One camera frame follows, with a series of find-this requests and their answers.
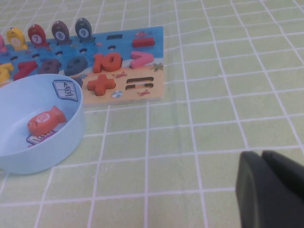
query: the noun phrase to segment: light blue bowl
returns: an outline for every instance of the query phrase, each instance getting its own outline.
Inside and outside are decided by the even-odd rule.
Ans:
[[[54,105],[67,122],[59,124],[49,137],[30,136],[28,121]],[[85,126],[83,93],[75,80],[45,74],[5,85],[0,88],[0,168],[17,174],[49,169],[75,150]]]

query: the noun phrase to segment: white grid lines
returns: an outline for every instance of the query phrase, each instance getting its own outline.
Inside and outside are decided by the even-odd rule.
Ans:
[[[202,4],[202,7],[203,7],[203,9],[205,11],[205,14],[207,15],[207,12],[206,12],[206,9],[205,9],[205,6],[204,6],[204,3],[203,3],[202,0],[201,0],[201,4]],[[210,27],[210,30],[211,30],[212,38],[213,38],[213,40],[215,40],[215,35],[214,35],[213,29],[212,29],[212,25],[211,25],[211,22],[210,22],[210,20],[209,20],[208,17],[207,17],[207,21],[208,21],[208,24],[209,24],[209,27]],[[214,42],[214,48],[215,48],[215,51],[217,53],[217,57],[218,57],[218,60],[219,60],[218,62],[219,62],[219,65],[220,65],[220,68],[221,68],[221,71],[222,71],[222,74],[223,74],[223,78],[225,80],[225,85],[226,85],[226,88],[227,88],[227,91],[228,91],[228,94],[229,94],[229,98],[230,98],[230,102],[231,102],[231,105],[232,105],[232,108],[233,108],[233,112],[234,112],[234,115],[236,117],[238,127],[239,127],[239,129],[241,131],[241,134],[242,134],[244,145],[245,145],[246,148],[248,148],[247,138],[246,138],[244,129],[242,127],[242,124],[240,122],[240,119],[239,119],[239,116],[238,116],[238,111],[237,111],[236,106],[234,104],[232,93],[231,93],[231,90],[230,90],[230,87],[229,87],[229,84],[228,84],[228,81],[227,81],[226,73],[225,73],[225,70],[224,70],[224,67],[223,67],[220,55],[219,55],[219,51],[218,51],[218,47],[217,47],[216,42]]]
[[[165,36],[165,38],[172,38],[172,37],[176,37],[179,40],[179,45],[176,47],[169,47],[166,48],[164,50],[164,54],[165,55],[174,55],[177,52],[181,53],[181,60],[180,62],[169,62],[168,64],[165,65],[165,67],[169,67],[172,66],[174,67],[175,65],[181,65],[182,68],[182,73],[183,73],[183,78],[181,79],[172,79],[169,82],[166,82],[165,84],[168,86],[171,86],[173,83],[183,83],[185,85],[185,92],[186,92],[186,97],[185,99],[181,98],[180,100],[174,99],[171,97],[171,99],[168,102],[156,102],[156,103],[143,103],[142,105],[136,105],[136,106],[129,106],[129,107],[116,107],[116,106],[108,106],[107,109],[99,109],[99,110],[87,110],[85,111],[86,114],[89,113],[105,113],[106,117],[105,117],[105,125],[104,125],[104,129],[102,132],[100,133],[95,133],[95,134],[86,134],[84,137],[97,137],[97,136],[102,136],[102,141],[101,146],[100,146],[100,152],[99,152],[99,156],[98,159],[96,158],[96,161],[90,161],[90,162],[84,162],[84,163],[73,163],[73,164],[62,164],[62,165],[57,165],[55,167],[53,167],[50,170],[50,175],[48,177],[48,181],[47,184],[44,188],[43,194],[42,194],[42,198],[41,200],[38,199],[37,201],[26,201],[26,202],[14,202],[14,203],[3,203],[0,204],[0,208],[3,207],[18,207],[18,206],[24,206],[24,205],[37,205],[39,206],[39,210],[38,210],[38,214],[35,220],[35,226],[34,228],[38,227],[38,224],[40,222],[40,218],[41,218],[41,214],[43,211],[43,206],[46,204],[58,204],[58,203],[69,203],[69,202],[86,202],[86,201],[90,201],[91,202],[91,207],[90,207],[90,211],[89,211],[89,216],[88,216],[88,221],[87,221],[87,227],[90,228],[92,225],[92,220],[93,220],[93,214],[94,214],[94,209],[95,209],[95,201],[96,200],[113,200],[113,199],[127,199],[127,198],[144,198],[144,228],[148,228],[149,223],[148,223],[148,209],[149,209],[149,197],[150,196],[160,196],[160,195],[175,195],[175,194],[200,194],[200,204],[202,207],[202,217],[204,219],[204,225],[205,228],[208,228],[210,226],[209,224],[209,219],[211,220],[212,218],[208,218],[207,217],[207,208],[205,205],[205,195],[204,193],[207,192],[230,192],[230,191],[235,191],[234,186],[228,186],[228,187],[223,187],[223,188],[210,188],[210,189],[204,189],[203,188],[203,183],[202,183],[202,178],[201,178],[201,172],[200,172],[200,164],[199,164],[199,155],[205,155],[205,154],[221,154],[221,153],[240,153],[241,151],[248,151],[248,150],[292,150],[292,149],[297,149],[297,150],[301,150],[302,153],[304,154],[304,147],[302,145],[302,142],[300,140],[300,137],[297,135],[297,132],[295,131],[295,127],[291,121],[292,117],[302,117],[304,116],[304,113],[296,113],[296,114],[288,114],[279,95],[281,93],[286,93],[286,92],[295,92],[295,91],[304,91],[304,88],[293,88],[293,89],[285,89],[285,90],[278,90],[275,88],[273,82],[271,81],[271,78],[269,76],[270,72],[282,72],[282,71],[286,71],[286,73],[288,74],[288,70],[297,70],[297,69],[304,69],[304,60],[303,58],[300,56],[299,51],[304,50],[304,47],[300,47],[300,48],[296,48],[293,43],[291,42],[291,40],[289,39],[289,36],[291,35],[304,35],[304,32],[293,32],[293,33],[285,33],[285,31],[283,30],[283,27],[281,25],[281,23],[285,23],[285,22],[297,22],[297,21],[303,21],[304,22],[304,18],[302,19],[289,19],[289,20],[276,20],[274,18],[274,16],[272,16],[272,12],[276,12],[279,10],[285,10],[285,9],[297,9],[299,8],[301,10],[301,12],[304,13],[304,10],[302,8],[302,5],[298,4],[296,2],[296,0],[293,0],[293,2],[296,4],[296,7],[285,7],[283,9],[269,9],[266,4],[262,1],[262,0],[255,0],[255,1],[249,1],[249,2],[240,2],[240,3],[234,3],[233,0],[230,0],[230,4],[229,5],[223,5],[223,6],[215,6],[215,7],[205,7],[203,0],[198,1],[198,3],[201,2],[202,8],[198,7],[198,9],[194,9],[194,11],[199,12],[204,12],[205,13],[205,17],[193,17],[193,18],[188,18],[188,19],[181,19],[179,20],[179,13],[185,13],[186,11],[192,11],[192,9],[177,9],[180,3],[185,4],[186,2],[188,3],[189,1],[184,1],[184,2],[176,2],[177,0],[172,0],[170,2],[170,4],[174,4],[174,8],[175,10],[168,10],[166,12],[160,11],[157,13],[154,13],[153,15],[151,15],[151,10],[156,9],[156,7],[159,7],[162,3],[155,3],[154,5],[152,5],[151,3],[152,0],[149,0],[148,2],[148,25],[151,25],[151,21],[153,20],[153,18],[157,18],[160,15],[163,14],[168,14],[171,15],[172,12],[175,12],[175,22],[168,22],[168,21],[164,21],[162,25],[166,26],[166,25],[175,25],[177,26],[177,30],[178,30],[178,34],[169,34],[167,36]],[[19,10],[14,12],[14,16],[12,16],[12,18],[10,18],[10,22],[7,25],[7,27],[10,26],[10,23],[14,21],[14,19],[16,19],[16,15],[18,15],[19,12],[23,12],[25,11],[25,9],[23,9],[23,7],[26,5],[26,3],[29,2],[29,0],[26,0],[25,3],[23,3],[23,5],[19,5]],[[115,6],[117,5],[119,7],[119,11],[115,11],[115,13],[119,13],[122,14],[122,24],[121,24],[121,30],[123,30],[124,28],[124,22],[125,21],[129,21],[129,20],[134,20],[134,19],[125,19],[125,15],[127,12],[134,12],[136,13],[139,10],[143,10],[143,9],[147,9],[147,7],[139,7],[136,9],[127,9],[127,4],[131,3],[131,1],[125,0],[124,2],[117,2],[117,3],[109,3],[102,1],[102,3],[100,4],[100,10],[99,13],[97,14],[97,12],[94,13],[94,15],[91,15],[92,17],[95,16],[97,18],[97,23],[95,24],[95,29],[94,29],[94,33],[97,32],[98,26],[101,24],[109,24],[109,23],[113,23],[113,22],[120,22],[120,20],[113,20],[111,22],[100,22],[100,18],[102,16],[102,14],[104,15],[110,15],[112,14],[112,12],[105,12],[102,13],[102,10],[104,8],[104,5],[111,5],[111,6]],[[263,11],[255,11],[255,12],[248,12],[248,13],[238,13],[237,9],[236,9],[236,5],[246,5],[249,3],[257,3],[260,2],[262,3],[262,5],[264,6],[265,10]],[[2,7],[2,9],[0,10],[1,12],[5,11],[5,8],[8,7],[10,4],[10,2],[8,1],[8,3],[6,4],[6,6]],[[35,19],[35,17],[38,15],[38,11],[43,7],[45,3],[45,0],[43,1],[43,3],[41,4],[41,6],[38,8],[37,7],[37,11],[35,12],[35,14],[32,17],[31,21],[28,23],[31,24],[32,21]],[[78,8],[76,8],[73,10],[69,10],[68,14],[66,15],[66,19],[71,19],[73,20],[72,23],[72,27],[70,28],[70,31],[72,30],[72,28],[75,25],[75,21],[77,19],[77,16],[80,12],[80,10],[83,8],[83,6],[85,7],[85,3],[86,1],[82,0],[82,1],[77,1],[75,4],[77,4],[76,6],[79,6]],[[46,29],[46,32],[50,29],[51,25],[54,23],[53,20],[56,18],[57,14],[60,11],[61,6],[64,4],[64,1],[61,2],[61,4],[58,7],[57,12],[55,12],[52,20],[50,21],[48,28]],[[223,8],[223,7],[233,7],[234,13],[233,15],[227,15],[227,16],[218,16],[218,17],[208,17],[208,13],[210,9],[216,9],[216,8]],[[72,12],[75,12],[76,14],[73,16],[73,18],[68,17],[70,14],[72,14]],[[253,14],[259,14],[259,13],[268,13],[269,16],[272,18],[273,22],[267,22],[267,23],[257,23],[257,24],[244,24],[241,16],[243,15],[253,15]],[[212,26],[212,20],[210,19],[219,19],[219,18],[229,18],[229,17],[237,17],[240,25],[232,25],[232,26]],[[136,19],[140,20],[141,18],[147,18],[146,16],[144,17],[137,17]],[[193,30],[190,32],[184,32],[181,33],[181,27],[183,26],[181,24],[181,22],[187,22],[187,21],[198,21],[198,20],[206,20],[208,21],[208,27],[207,28],[201,28],[201,29],[197,29],[197,30]],[[275,35],[267,35],[267,36],[256,36],[256,37],[250,37],[251,34],[249,34],[249,29],[252,26],[263,26],[263,25],[277,25],[280,28],[280,33],[279,34],[275,34]],[[233,39],[226,39],[226,40],[216,40],[215,34],[213,29],[214,28],[241,28],[244,29],[246,31],[246,36],[245,38],[233,38]],[[195,33],[195,32],[200,32],[200,31],[211,31],[212,34],[212,40],[210,38],[210,41],[207,42],[198,42],[198,43],[190,43],[190,44],[182,44],[182,38],[184,38],[184,35],[191,35],[191,33]],[[284,50],[275,50],[275,51],[265,51],[265,52],[257,52],[257,50],[255,49],[254,45],[253,45],[253,40],[257,40],[257,39],[261,39],[261,38],[277,38],[277,37],[284,37],[286,39],[286,41],[289,43],[289,45],[292,48],[288,48],[288,49],[284,49]],[[221,57],[218,51],[218,47],[217,44],[220,43],[225,43],[225,42],[231,42],[231,41],[249,41],[252,49],[253,49],[253,53],[252,54],[242,54],[242,55],[235,55],[235,56],[225,56],[225,57]],[[184,60],[184,55],[183,55],[183,48],[186,47],[190,47],[190,46],[197,46],[197,45],[212,45],[215,47],[215,51],[217,54],[216,58],[210,58],[210,59],[200,59],[200,60],[191,60],[191,61],[185,61]],[[302,62],[303,66],[298,66],[298,67],[290,67],[290,68],[282,68],[282,69],[272,69],[272,70],[266,70],[265,66],[263,65],[260,56],[261,55],[266,55],[266,54],[270,54],[270,53],[283,53],[286,51],[292,51],[295,52],[297,57],[300,59],[300,61]],[[255,71],[255,72],[245,72],[245,73],[239,73],[239,74],[226,74],[225,69],[223,67],[222,64],[222,60],[223,59],[231,59],[231,58],[241,58],[241,57],[248,57],[248,56],[255,56],[258,59],[258,62],[260,64],[260,66],[262,67],[262,70],[259,71]],[[194,62],[208,62],[208,61],[218,61],[219,63],[219,67],[220,70],[222,72],[221,75],[217,75],[217,76],[209,76],[209,77],[202,77],[202,78],[192,78],[192,79],[188,79],[187,78],[187,74],[186,74],[186,64],[187,63],[194,63]],[[246,75],[253,75],[253,74],[259,74],[262,73],[266,76],[267,81],[269,82],[270,91],[265,91],[265,92],[252,92],[252,93],[247,93],[247,94],[237,94],[234,95],[233,92],[231,91],[229,84],[228,84],[228,80],[230,79],[229,77],[234,77],[234,76],[246,76]],[[205,97],[205,98],[197,98],[197,99],[191,99],[190,95],[189,95],[189,90],[190,90],[190,84],[188,84],[189,82],[198,82],[198,81],[204,81],[205,80],[213,80],[213,79],[221,79],[224,80],[226,89],[228,94],[225,96],[219,96],[219,97]],[[239,115],[238,115],[238,110],[236,109],[235,103],[234,103],[234,99],[237,97],[246,97],[246,96],[260,96],[260,95],[275,95],[276,100],[278,101],[283,114],[279,114],[278,116],[265,116],[265,117],[259,117],[259,118],[250,118],[250,119],[240,119]],[[193,116],[192,116],[192,111],[191,111],[191,104],[193,104],[193,102],[201,102],[201,101],[213,101],[213,100],[219,100],[219,99],[229,99],[232,105],[232,109],[234,112],[234,116],[235,119],[233,118],[233,120],[228,120],[228,121],[219,121],[219,122],[204,122],[204,123],[193,123]],[[150,126],[150,110],[152,110],[152,107],[155,106],[164,106],[164,105],[171,105],[171,104],[185,104],[188,106],[187,108],[187,112],[189,115],[189,124],[177,124],[177,125],[173,125],[173,126],[161,126],[161,127],[151,127]],[[108,129],[108,122],[109,122],[109,116],[111,112],[117,112],[120,110],[127,110],[127,109],[144,109],[146,110],[146,118],[145,118],[145,124],[146,127],[142,126],[142,129],[137,129],[137,130],[126,130],[126,131],[119,131],[119,132],[111,132]],[[269,121],[269,120],[280,120],[280,119],[284,119],[288,121],[289,125],[291,126],[291,129],[293,131],[293,134],[296,138],[296,142],[297,145],[286,145],[286,146],[265,146],[265,147],[260,147],[260,146],[256,146],[256,147],[252,147],[250,145],[248,145],[247,142],[247,138],[245,135],[245,132],[242,128],[242,123],[247,123],[247,122],[254,122],[254,121]],[[197,141],[196,141],[196,135],[194,132],[195,127],[198,126],[209,126],[209,125],[224,125],[224,124],[237,124],[243,141],[244,141],[244,147],[243,148],[234,148],[234,149],[229,149],[229,150],[205,150],[205,151],[199,151],[198,147],[197,147]],[[193,149],[191,149],[191,151],[189,152],[182,152],[182,153],[173,153],[173,154],[161,154],[161,155],[152,155],[152,152],[149,153],[149,134],[152,134],[153,131],[161,131],[161,130],[165,130],[165,129],[181,129],[184,130],[184,128],[189,128],[190,129],[190,133],[191,133],[191,143],[193,146]],[[122,133],[146,133],[146,137],[145,137],[145,153],[142,154],[142,156],[140,157],[134,157],[134,158],[120,158],[120,159],[111,159],[111,160],[103,160],[103,153],[104,153],[104,148],[105,148],[105,140],[106,137],[108,135],[116,135],[116,134],[122,134]],[[185,156],[193,156],[195,159],[195,165],[196,165],[196,175],[197,175],[197,180],[198,180],[198,189],[190,189],[190,190],[172,190],[172,191],[160,191],[160,192],[149,192],[149,160],[150,159],[160,159],[160,158],[181,158],[181,157],[185,157]],[[100,166],[105,164],[105,163],[110,163],[110,162],[135,162],[135,161],[141,161],[141,162],[145,162],[145,175],[144,175],[144,192],[140,193],[140,194],[122,194],[122,195],[110,195],[110,196],[102,196],[99,197],[96,195],[97,192],[97,186],[98,186],[98,181],[99,181],[99,172],[100,172]],[[46,199],[46,194],[48,191],[48,188],[52,182],[52,177],[53,177],[53,173],[54,171],[56,171],[57,169],[67,169],[67,168],[75,168],[75,167],[82,167],[82,166],[88,166],[88,165],[96,165],[96,171],[95,171],[95,175],[94,175],[94,184],[93,184],[93,191],[92,191],[92,196],[91,197],[86,197],[86,198],[76,198],[76,199],[55,199],[55,200],[45,200]],[[2,181],[2,185],[0,188],[0,195],[2,194],[2,192],[5,189],[5,184],[7,182],[7,179],[9,177],[9,174],[6,173],[5,177]]]
[[[179,21],[176,0],[174,0],[174,7],[175,7],[176,20]],[[186,69],[185,69],[185,64],[184,64],[182,42],[181,42],[181,30],[180,30],[179,23],[177,24],[177,29],[178,29],[178,33],[179,33],[180,54],[181,54],[182,71],[183,71],[185,90],[186,90],[186,99],[187,99],[187,103],[188,103],[188,115],[189,115],[190,129],[191,129],[192,144],[193,144],[193,149],[195,152],[194,156],[195,156],[196,173],[197,173],[197,177],[198,177],[198,184],[199,184],[199,191],[200,191],[200,201],[201,201],[201,206],[202,206],[204,226],[205,226],[205,228],[208,228],[209,224],[208,224],[208,217],[207,217],[207,208],[206,208],[206,204],[205,204],[205,196],[203,193],[203,186],[202,186],[202,180],[201,180],[201,174],[200,174],[200,163],[199,163],[199,158],[198,158],[198,154],[197,154],[197,146],[196,146],[196,140],[195,140],[194,127],[193,127],[191,105],[189,102],[189,91],[188,91],[188,84],[187,84]]]
[[[91,202],[91,208],[90,208],[89,219],[88,219],[88,222],[87,222],[87,227],[91,227],[92,219],[93,219],[93,212],[94,212],[94,206],[95,206],[95,201],[96,201],[96,191],[97,191],[97,185],[98,185],[98,174],[99,174],[99,168],[100,168],[100,165],[101,165],[102,156],[103,156],[104,148],[105,148],[105,138],[106,138],[106,130],[107,130],[107,127],[108,127],[109,115],[110,115],[110,106],[108,106],[107,113],[106,113],[106,118],[105,118],[104,135],[103,135],[103,140],[102,140],[102,143],[101,143],[99,159],[98,159],[97,168],[96,168],[95,177],[94,177],[92,202]]]
[[[42,209],[43,209],[43,205],[44,205],[44,200],[45,200],[45,198],[46,198],[48,188],[49,188],[49,186],[50,186],[50,184],[51,184],[51,181],[52,181],[54,169],[55,169],[55,167],[53,167],[53,168],[51,169],[51,173],[49,174],[47,185],[46,185],[46,187],[45,187],[45,189],[44,189],[44,191],[43,191],[43,195],[42,195],[42,199],[41,199],[41,202],[40,202],[40,207],[39,207],[39,211],[38,211],[38,214],[37,214],[37,217],[36,217],[36,221],[35,221],[34,228],[37,228],[37,227],[38,227],[38,224],[39,224],[39,221],[40,221],[40,217],[41,217],[41,214],[42,214]]]
[[[231,3],[231,5],[232,5],[234,11],[235,11],[236,14],[237,14],[237,10],[236,10],[235,6],[233,5],[232,0],[230,0],[230,3]],[[282,109],[282,111],[283,111],[283,113],[284,113],[284,116],[286,117],[288,123],[290,124],[290,127],[291,127],[291,129],[292,129],[292,131],[293,131],[293,133],[294,133],[294,136],[295,136],[295,138],[296,138],[298,144],[301,146],[302,153],[304,154],[304,149],[303,149],[303,145],[302,145],[302,143],[301,143],[300,137],[298,136],[298,134],[297,134],[297,132],[296,132],[296,130],[295,130],[294,124],[292,123],[290,117],[288,116],[288,113],[287,113],[287,111],[285,110],[285,107],[284,107],[284,105],[283,105],[283,103],[282,103],[282,101],[281,101],[281,99],[280,99],[280,97],[279,97],[279,95],[278,95],[278,93],[277,93],[277,91],[276,91],[276,89],[275,89],[275,87],[274,87],[274,85],[273,85],[273,83],[272,83],[272,81],[271,81],[271,79],[270,79],[268,73],[266,72],[265,66],[264,66],[264,64],[262,63],[262,61],[261,61],[261,59],[260,59],[260,57],[259,57],[259,55],[258,55],[258,53],[257,53],[257,50],[255,49],[255,46],[254,46],[253,43],[252,43],[252,40],[251,40],[250,35],[249,35],[249,33],[248,33],[248,30],[247,30],[246,27],[244,26],[244,24],[243,24],[241,18],[239,17],[239,15],[237,15],[237,18],[239,19],[240,23],[242,24],[242,26],[244,27],[244,29],[245,29],[245,31],[246,31],[246,34],[247,34],[247,37],[248,37],[248,39],[249,39],[250,45],[251,45],[251,47],[253,48],[253,51],[254,51],[255,54],[256,54],[256,57],[257,57],[257,59],[258,59],[258,61],[259,61],[259,63],[260,63],[260,66],[262,67],[262,69],[263,69],[263,71],[264,71],[264,73],[265,73],[265,75],[266,75],[266,78],[267,78],[267,80],[268,80],[268,82],[269,82],[269,84],[270,84],[270,86],[271,86],[271,89],[273,90],[273,92],[274,92],[274,94],[275,94],[275,96],[276,96],[276,98],[277,98],[277,100],[278,100],[278,102],[279,102],[279,104],[280,104],[280,107],[281,107],[281,109]]]

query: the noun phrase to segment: yellow number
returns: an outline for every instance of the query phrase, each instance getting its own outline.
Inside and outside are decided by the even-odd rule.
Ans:
[[[11,63],[5,63],[0,65],[0,83],[5,82],[10,78],[10,71],[14,69]]]

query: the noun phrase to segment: orange fish toy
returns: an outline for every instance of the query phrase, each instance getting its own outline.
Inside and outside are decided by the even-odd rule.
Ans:
[[[51,110],[40,113],[28,122],[28,129],[33,136],[41,136],[52,131],[58,124],[67,121],[65,114],[56,106]]]

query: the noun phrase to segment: orange plus sign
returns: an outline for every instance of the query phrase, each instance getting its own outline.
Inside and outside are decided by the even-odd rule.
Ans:
[[[114,79],[107,78],[106,75],[98,75],[97,80],[89,81],[87,83],[87,89],[89,91],[95,91],[96,96],[103,96],[105,95],[105,91],[107,89],[114,89],[116,83]]]

